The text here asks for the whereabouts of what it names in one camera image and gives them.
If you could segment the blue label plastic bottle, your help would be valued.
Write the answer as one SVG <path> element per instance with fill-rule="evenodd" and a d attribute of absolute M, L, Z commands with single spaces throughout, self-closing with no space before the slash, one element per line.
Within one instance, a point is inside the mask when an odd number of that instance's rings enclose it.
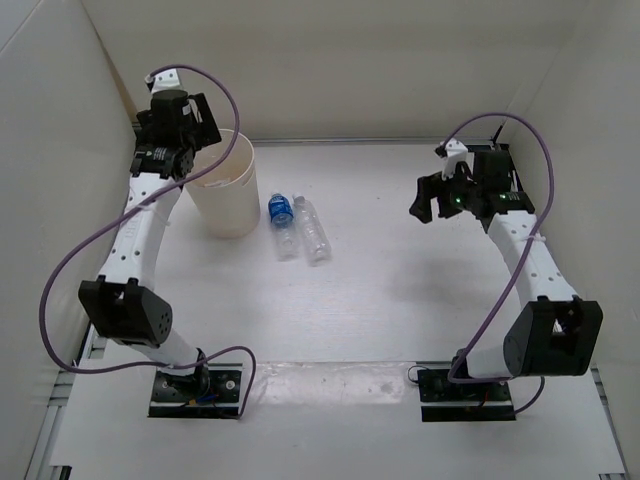
<path fill-rule="evenodd" d="M 274 234 L 278 259 L 286 261 L 298 254 L 294 212 L 286 196 L 274 192 L 268 202 L 270 225 Z"/>

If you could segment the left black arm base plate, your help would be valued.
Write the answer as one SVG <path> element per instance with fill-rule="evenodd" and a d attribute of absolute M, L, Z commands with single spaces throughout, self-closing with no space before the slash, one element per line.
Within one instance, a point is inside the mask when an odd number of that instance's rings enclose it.
<path fill-rule="evenodd" d="M 147 416 L 156 419 L 236 419 L 241 406 L 243 366 L 210 363 L 208 383 L 196 393 L 185 394 L 155 374 Z"/>

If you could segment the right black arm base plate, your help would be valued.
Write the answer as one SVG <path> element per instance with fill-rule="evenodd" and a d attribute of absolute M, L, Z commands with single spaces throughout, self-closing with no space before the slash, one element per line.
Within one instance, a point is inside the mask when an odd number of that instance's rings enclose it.
<path fill-rule="evenodd" d="M 411 365 L 407 380 L 418 388 L 423 423 L 507 422 L 516 419 L 505 382 L 453 384 L 438 364 Z"/>

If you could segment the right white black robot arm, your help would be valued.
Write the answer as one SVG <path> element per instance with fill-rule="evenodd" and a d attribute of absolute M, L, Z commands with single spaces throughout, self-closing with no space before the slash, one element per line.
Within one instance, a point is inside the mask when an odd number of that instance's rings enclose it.
<path fill-rule="evenodd" d="M 507 285 L 521 305 L 519 316 L 490 347 L 472 338 L 454 357 L 449 387 L 460 399 L 477 396 L 486 382 L 519 377 L 581 376 L 589 369 L 603 320 L 600 305 L 582 299 L 556 265 L 539 234 L 539 216 L 523 191 L 511 184 L 511 157 L 468 150 L 450 142 L 437 148 L 444 168 L 417 181 L 409 212 L 424 224 L 471 213 L 498 248 L 510 272 Z"/>

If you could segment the clear unlabelled plastic bottle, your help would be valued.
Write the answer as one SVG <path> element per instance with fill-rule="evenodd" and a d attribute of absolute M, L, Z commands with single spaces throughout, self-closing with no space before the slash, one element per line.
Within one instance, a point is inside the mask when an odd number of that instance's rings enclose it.
<path fill-rule="evenodd" d="M 332 249 L 315 206 L 304 195 L 293 195 L 294 220 L 311 266 L 331 259 Z"/>

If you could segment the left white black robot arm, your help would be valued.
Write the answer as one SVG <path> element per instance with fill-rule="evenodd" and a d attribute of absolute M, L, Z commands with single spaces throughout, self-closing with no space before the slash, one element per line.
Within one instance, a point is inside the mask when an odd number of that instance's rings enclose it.
<path fill-rule="evenodd" d="M 139 127 L 125 207 L 111 252 L 79 300 L 99 335 L 158 363 L 167 384 L 191 400 L 204 397 L 211 377 L 203 352 L 172 327 L 170 304 L 155 292 L 157 258 L 173 207 L 194 159 L 221 135 L 202 93 L 158 91 L 137 115 Z"/>

